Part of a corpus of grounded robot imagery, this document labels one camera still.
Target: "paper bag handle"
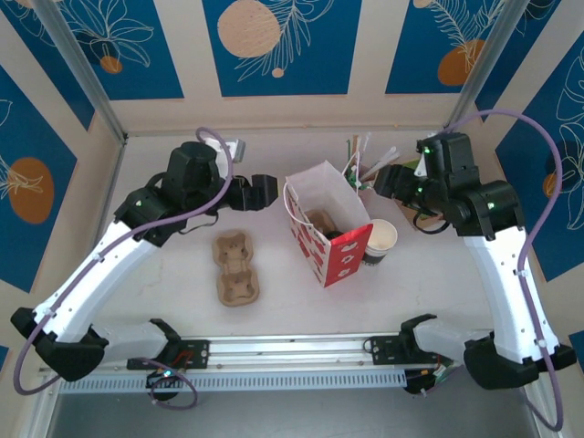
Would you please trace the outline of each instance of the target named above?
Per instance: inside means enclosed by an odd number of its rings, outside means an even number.
[[[295,217],[292,212],[290,211],[290,207],[288,205],[288,197],[287,197],[287,190],[286,188],[288,187],[288,181],[284,182],[284,187],[282,188],[282,192],[284,193],[284,206],[286,207],[286,211],[288,212],[288,214],[290,215],[290,217],[292,219],[294,219],[296,222],[298,222],[299,224],[303,224],[305,226],[314,226],[313,224],[311,224],[310,222],[304,222],[301,221],[300,219],[298,219],[297,217]]]

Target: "white tabletop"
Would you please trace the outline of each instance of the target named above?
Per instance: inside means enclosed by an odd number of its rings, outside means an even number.
[[[396,145],[413,156],[415,140],[426,132],[375,132],[365,162]],[[282,178],[329,160],[342,168],[347,133],[246,134],[244,176],[270,173]],[[127,193],[166,169],[170,151],[184,137],[143,137],[129,141],[110,212]],[[463,240],[449,229],[429,236],[414,231],[390,200],[374,196],[371,218],[392,222],[397,245],[375,267],[322,288],[289,230],[281,199],[257,212],[220,211],[217,225],[175,235],[130,274],[102,310],[100,320],[142,322],[163,318],[184,336],[276,335],[397,331],[400,324],[434,313],[468,328],[489,328],[490,315],[475,263]],[[207,216],[189,225],[209,221]],[[223,231],[245,229],[253,239],[260,297],[249,306],[228,308],[217,298],[219,267],[212,241]]]

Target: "white wall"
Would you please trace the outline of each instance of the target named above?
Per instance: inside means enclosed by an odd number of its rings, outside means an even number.
[[[1,13],[0,41],[3,47],[9,47],[0,50],[0,65],[78,159],[31,293],[0,281],[0,344],[10,348],[0,376],[3,402],[0,434],[12,436],[11,433],[16,434],[28,404],[25,397],[16,394],[12,387],[12,372],[23,339],[9,319],[17,308],[33,308],[44,300],[67,279],[89,251],[120,148],[99,117],[93,120],[90,132],[85,131]],[[23,378],[27,387],[38,365],[39,359],[33,352]]]
[[[128,132],[303,126],[440,125],[458,94],[385,96],[411,0],[363,0],[347,96],[222,98],[203,3],[155,0],[184,99],[112,103]]]
[[[525,110],[582,31],[584,8],[581,0],[562,0],[496,106]],[[514,122],[510,118],[495,116],[490,117],[485,125],[476,122],[467,127],[483,181],[504,178],[495,156],[495,148]],[[535,258],[532,258],[532,266],[537,270]],[[536,272],[536,276],[547,317],[561,341],[568,343],[569,334],[584,329],[584,265],[548,283],[540,271]],[[574,434],[584,436],[584,418],[581,415],[581,406],[584,406],[584,377],[579,365],[560,372],[560,380]]]

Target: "paper cup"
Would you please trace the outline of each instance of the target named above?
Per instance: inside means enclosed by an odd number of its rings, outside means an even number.
[[[398,240],[398,230],[383,219],[373,219],[373,230],[365,248],[362,263],[376,266],[389,253]]]

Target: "vent grille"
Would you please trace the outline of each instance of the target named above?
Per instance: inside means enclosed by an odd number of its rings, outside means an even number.
[[[188,373],[200,391],[283,391],[358,388],[399,388],[407,385],[403,370],[263,372],[263,373]],[[61,394],[145,392],[146,374],[89,375],[80,381],[61,384]],[[157,391],[189,391],[181,383]]]

